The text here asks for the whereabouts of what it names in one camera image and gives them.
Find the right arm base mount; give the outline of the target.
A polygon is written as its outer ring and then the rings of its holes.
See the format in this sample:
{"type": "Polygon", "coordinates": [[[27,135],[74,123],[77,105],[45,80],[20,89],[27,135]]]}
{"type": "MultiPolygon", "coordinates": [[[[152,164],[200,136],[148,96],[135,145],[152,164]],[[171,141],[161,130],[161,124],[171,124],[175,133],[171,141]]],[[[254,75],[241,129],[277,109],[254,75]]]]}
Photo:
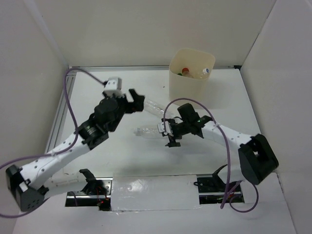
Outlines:
{"type": "MultiPolygon", "coordinates": [[[[198,189],[199,204],[221,204],[225,192],[225,183],[219,178],[217,173],[227,165],[221,166],[212,174],[197,175],[196,181],[193,183],[198,189]]],[[[228,196],[226,203],[233,198],[233,203],[243,203],[244,198],[240,185],[228,196]]]]}

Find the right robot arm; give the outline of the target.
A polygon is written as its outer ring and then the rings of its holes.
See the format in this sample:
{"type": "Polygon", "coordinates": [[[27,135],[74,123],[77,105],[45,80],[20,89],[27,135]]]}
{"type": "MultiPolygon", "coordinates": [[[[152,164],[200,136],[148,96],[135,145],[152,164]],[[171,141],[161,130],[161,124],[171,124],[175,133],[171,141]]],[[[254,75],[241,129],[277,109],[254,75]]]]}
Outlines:
{"type": "Polygon", "coordinates": [[[243,134],[214,122],[212,117],[200,117],[189,103],[180,106],[178,112],[180,122],[173,118],[162,118],[157,125],[158,131],[169,139],[167,147],[179,147],[179,140],[184,135],[192,134],[224,146],[227,154],[233,153],[239,161],[238,165],[229,162],[213,173],[216,190],[224,191],[230,183],[238,181],[259,185],[279,166],[264,135],[243,134]]]}

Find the red cap sauce bottle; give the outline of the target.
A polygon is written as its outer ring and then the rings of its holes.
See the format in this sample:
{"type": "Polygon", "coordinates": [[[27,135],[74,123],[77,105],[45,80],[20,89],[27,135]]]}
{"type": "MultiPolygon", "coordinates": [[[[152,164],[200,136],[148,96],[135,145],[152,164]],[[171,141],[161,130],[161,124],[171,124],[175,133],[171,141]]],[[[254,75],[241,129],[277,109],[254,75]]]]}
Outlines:
{"type": "Polygon", "coordinates": [[[190,73],[190,70],[188,68],[183,68],[182,69],[182,75],[184,77],[188,77],[188,78],[194,78],[191,73],[190,73]]]}

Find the clear bottle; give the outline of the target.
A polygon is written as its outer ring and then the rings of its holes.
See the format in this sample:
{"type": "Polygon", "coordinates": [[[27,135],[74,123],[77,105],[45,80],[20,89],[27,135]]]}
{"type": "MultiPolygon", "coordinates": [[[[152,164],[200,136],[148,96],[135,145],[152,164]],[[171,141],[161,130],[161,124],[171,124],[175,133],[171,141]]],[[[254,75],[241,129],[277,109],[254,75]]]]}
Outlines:
{"type": "Polygon", "coordinates": [[[163,117],[170,119],[174,118],[175,115],[170,112],[169,110],[166,111],[165,116],[164,116],[164,111],[165,111],[165,106],[152,101],[150,99],[145,99],[144,100],[144,111],[148,112],[149,114],[158,117],[159,119],[163,119],[163,117]]]}
{"type": "Polygon", "coordinates": [[[159,131],[156,125],[144,125],[137,127],[133,130],[133,133],[137,137],[142,137],[146,139],[158,139],[166,137],[166,135],[159,131]]]}
{"type": "Polygon", "coordinates": [[[204,68],[203,70],[201,71],[198,71],[196,74],[195,74],[195,78],[196,79],[207,79],[210,75],[210,69],[209,68],[204,68]]]}

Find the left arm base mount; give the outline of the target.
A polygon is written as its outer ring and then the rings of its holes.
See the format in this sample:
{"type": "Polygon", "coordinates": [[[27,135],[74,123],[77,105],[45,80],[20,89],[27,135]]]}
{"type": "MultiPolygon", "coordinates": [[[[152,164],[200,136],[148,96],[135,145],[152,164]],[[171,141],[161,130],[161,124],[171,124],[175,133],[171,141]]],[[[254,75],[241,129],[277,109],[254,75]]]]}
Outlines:
{"type": "Polygon", "coordinates": [[[79,172],[87,183],[82,190],[67,193],[65,207],[98,207],[99,211],[111,211],[113,178],[96,178],[88,169],[79,172]]]}

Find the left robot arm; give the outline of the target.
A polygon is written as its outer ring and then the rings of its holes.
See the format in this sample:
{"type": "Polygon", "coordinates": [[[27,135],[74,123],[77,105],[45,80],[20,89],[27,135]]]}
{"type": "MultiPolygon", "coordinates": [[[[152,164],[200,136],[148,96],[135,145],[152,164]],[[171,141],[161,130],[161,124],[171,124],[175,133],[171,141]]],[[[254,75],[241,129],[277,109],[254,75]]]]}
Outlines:
{"type": "Polygon", "coordinates": [[[94,108],[94,112],[60,145],[42,156],[31,156],[32,162],[18,167],[8,162],[5,170],[8,190],[19,209],[30,213],[48,198],[65,192],[79,191],[92,194],[98,183],[88,169],[80,169],[76,174],[63,178],[53,175],[72,162],[87,154],[106,141],[114,132],[125,114],[142,112],[145,97],[129,89],[133,101],[128,101],[124,93],[104,91],[104,99],[94,108]]]}

